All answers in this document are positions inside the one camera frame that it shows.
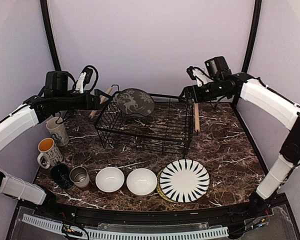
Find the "floral white tall cup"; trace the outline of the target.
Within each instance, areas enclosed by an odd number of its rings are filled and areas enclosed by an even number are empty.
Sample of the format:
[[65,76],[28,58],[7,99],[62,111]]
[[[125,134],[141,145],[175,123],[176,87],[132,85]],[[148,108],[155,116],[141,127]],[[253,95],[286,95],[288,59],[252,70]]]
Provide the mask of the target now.
[[45,126],[57,145],[65,146],[69,143],[69,136],[61,117],[52,117],[45,123]]

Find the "patterned white mug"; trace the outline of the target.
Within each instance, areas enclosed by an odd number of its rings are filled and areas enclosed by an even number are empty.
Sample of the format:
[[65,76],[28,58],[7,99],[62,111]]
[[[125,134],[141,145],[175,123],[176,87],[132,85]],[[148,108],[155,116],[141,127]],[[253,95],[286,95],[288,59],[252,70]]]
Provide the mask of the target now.
[[50,137],[41,140],[37,148],[39,151],[37,162],[43,169],[53,167],[63,160],[63,156],[58,146]]

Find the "orange bowl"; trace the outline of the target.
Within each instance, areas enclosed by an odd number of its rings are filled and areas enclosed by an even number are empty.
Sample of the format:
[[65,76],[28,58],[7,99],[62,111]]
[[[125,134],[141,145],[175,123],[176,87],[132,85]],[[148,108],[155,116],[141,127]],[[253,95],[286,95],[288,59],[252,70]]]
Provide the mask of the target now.
[[117,167],[106,167],[99,171],[95,178],[95,184],[105,193],[119,190],[125,182],[124,173]]

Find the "white brown-band cup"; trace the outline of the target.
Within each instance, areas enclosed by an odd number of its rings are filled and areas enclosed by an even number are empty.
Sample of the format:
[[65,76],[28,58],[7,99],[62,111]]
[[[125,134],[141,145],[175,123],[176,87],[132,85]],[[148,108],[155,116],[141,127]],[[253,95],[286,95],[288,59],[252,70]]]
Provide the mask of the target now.
[[74,167],[69,173],[69,178],[81,191],[87,191],[92,186],[88,171],[83,166]]

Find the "blue striped white plate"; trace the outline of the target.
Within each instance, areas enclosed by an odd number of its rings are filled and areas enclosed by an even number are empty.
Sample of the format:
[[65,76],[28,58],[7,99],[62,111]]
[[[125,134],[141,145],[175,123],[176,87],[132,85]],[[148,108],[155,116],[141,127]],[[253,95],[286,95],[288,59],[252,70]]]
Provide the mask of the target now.
[[200,162],[180,159],[162,170],[159,183],[169,199],[177,203],[191,203],[207,193],[210,175]]

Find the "dark green mug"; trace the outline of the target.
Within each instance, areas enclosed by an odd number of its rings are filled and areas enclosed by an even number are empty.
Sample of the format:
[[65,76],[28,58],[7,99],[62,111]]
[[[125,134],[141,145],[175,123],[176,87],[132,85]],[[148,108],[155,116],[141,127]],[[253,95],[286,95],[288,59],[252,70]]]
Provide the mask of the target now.
[[51,179],[63,190],[70,189],[74,183],[70,180],[70,170],[66,164],[59,163],[50,171]]

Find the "white ceramic bowl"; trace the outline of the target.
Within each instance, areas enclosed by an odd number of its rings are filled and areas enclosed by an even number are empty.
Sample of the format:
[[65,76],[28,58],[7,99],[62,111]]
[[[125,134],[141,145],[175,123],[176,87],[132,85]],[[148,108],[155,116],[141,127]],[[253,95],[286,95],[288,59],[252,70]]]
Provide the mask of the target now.
[[147,168],[133,170],[126,179],[128,190],[136,196],[147,196],[152,194],[157,187],[157,176]]

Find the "yellow woven plate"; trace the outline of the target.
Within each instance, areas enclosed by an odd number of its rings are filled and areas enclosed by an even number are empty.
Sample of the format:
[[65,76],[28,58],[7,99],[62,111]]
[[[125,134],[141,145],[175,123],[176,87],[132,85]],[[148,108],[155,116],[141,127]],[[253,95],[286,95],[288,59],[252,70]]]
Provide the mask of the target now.
[[169,199],[162,191],[161,186],[160,186],[160,177],[161,177],[161,173],[163,170],[161,170],[158,174],[157,174],[157,186],[156,186],[156,191],[159,194],[159,196],[161,198],[163,198],[165,201],[170,202],[170,203],[177,203],[176,201],[173,201],[171,199]]

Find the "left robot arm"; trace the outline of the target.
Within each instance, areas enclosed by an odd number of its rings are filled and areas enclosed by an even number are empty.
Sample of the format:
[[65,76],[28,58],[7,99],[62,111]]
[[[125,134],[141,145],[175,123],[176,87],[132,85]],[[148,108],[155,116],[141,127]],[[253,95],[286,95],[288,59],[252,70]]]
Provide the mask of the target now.
[[[110,93],[97,89],[96,81],[90,89],[85,89],[92,76],[98,75],[98,71],[88,65],[80,73],[78,80],[73,80],[72,88],[68,88],[68,80],[73,79],[69,72],[49,71],[40,92],[25,100],[15,111],[0,121],[0,152],[18,136],[58,112],[102,109],[113,99]],[[44,190],[2,169],[0,169],[0,193],[41,205],[41,210],[50,218],[57,218],[61,213],[60,206],[47,198],[49,190]]]

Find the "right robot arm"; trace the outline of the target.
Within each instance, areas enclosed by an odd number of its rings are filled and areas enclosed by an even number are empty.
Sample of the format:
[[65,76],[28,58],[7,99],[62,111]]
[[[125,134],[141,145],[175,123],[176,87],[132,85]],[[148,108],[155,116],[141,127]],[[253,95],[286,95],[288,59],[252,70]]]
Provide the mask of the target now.
[[217,56],[205,61],[206,71],[196,66],[186,70],[196,82],[183,88],[179,101],[205,103],[217,98],[239,97],[261,108],[289,130],[279,155],[255,190],[256,198],[245,205],[245,213],[256,217],[267,200],[293,170],[300,165],[300,105],[269,88],[258,77],[245,72],[232,73],[226,59]]

